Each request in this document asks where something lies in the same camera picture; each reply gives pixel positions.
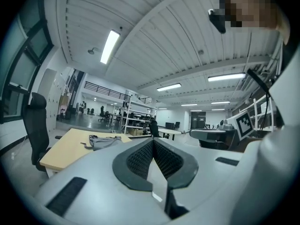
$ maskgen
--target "wooden tabletop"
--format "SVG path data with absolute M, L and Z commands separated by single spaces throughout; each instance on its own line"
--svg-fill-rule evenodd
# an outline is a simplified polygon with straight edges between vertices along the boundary
M 120 136 L 124 143 L 131 141 L 125 134 L 97 133 L 72 128 L 54 144 L 39 163 L 42 166 L 57 171 L 66 168 L 77 159 L 93 152 L 93 150 L 88 150 L 81 144 L 86 143 L 87 146 L 90 146 L 89 135 L 96 135 L 98 137 Z
M 159 128 L 158 131 L 161 133 L 168 133 L 168 134 L 181 134 L 181 132 L 179 132 L 179 131 L 163 129 L 163 128 Z

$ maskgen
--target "black window frame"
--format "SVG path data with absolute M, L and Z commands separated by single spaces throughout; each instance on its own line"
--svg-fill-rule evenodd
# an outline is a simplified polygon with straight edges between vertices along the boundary
M 43 64 L 44 60 L 46 59 L 47 55 L 53 48 L 53 44 L 52 44 L 50 34 L 48 31 L 48 27 L 47 27 L 47 20 L 45 18 L 44 0 L 38 0 L 38 9 L 39 9 L 40 20 L 26 33 L 27 39 L 25 40 L 24 44 L 22 45 L 22 47 L 19 49 L 16 56 L 14 57 L 13 62 L 7 73 L 4 85 L 3 85 L 2 100 L 0 100 L 0 124 L 3 124 L 5 122 L 23 119 L 23 108 L 29 102 L 32 86 L 36 79 L 38 71 L 39 71 L 41 65 Z M 48 45 L 42 51 L 41 55 L 38 57 L 35 54 L 35 52 L 33 51 L 33 49 L 31 48 L 30 42 L 40 30 L 43 30 L 46 40 L 48 42 Z M 13 86 L 10 84 L 10 80 L 12 78 L 12 75 L 14 73 L 16 65 L 23 53 L 37 66 L 27 90 L 22 89 L 21 86 L 16 87 L 16 86 Z M 4 117 L 4 103 L 5 103 L 4 100 L 5 100 L 7 93 L 9 92 L 9 90 L 12 90 L 12 91 L 15 91 L 15 92 L 18 92 L 18 93 L 24 95 L 23 101 L 22 101 L 22 107 L 21 107 L 21 114 L 18 116 Z

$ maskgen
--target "black railing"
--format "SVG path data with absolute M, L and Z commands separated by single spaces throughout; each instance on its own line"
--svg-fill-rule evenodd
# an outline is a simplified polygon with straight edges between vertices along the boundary
M 152 98 L 150 98 L 150 97 L 144 97 L 144 98 L 139 98 L 139 99 L 142 103 L 152 103 Z
M 120 92 L 117 92 L 117 91 L 114 91 L 114 90 L 110 90 L 108 88 L 98 86 L 98 85 L 96 85 L 94 83 L 91 83 L 91 82 L 85 82 L 84 88 L 92 90 L 94 92 L 99 92 L 99 93 L 102 93 L 102 94 L 105 94 L 105 95 L 108 95 L 108 96 L 112 96 L 114 98 L 119 98 L 119 99 L 122 99 L 122 100 L 125 100 L 125 101 L 130 100 L 129 95 L 126 95 L 126 94 L 123 94 L 123 93 L 120 93 Z

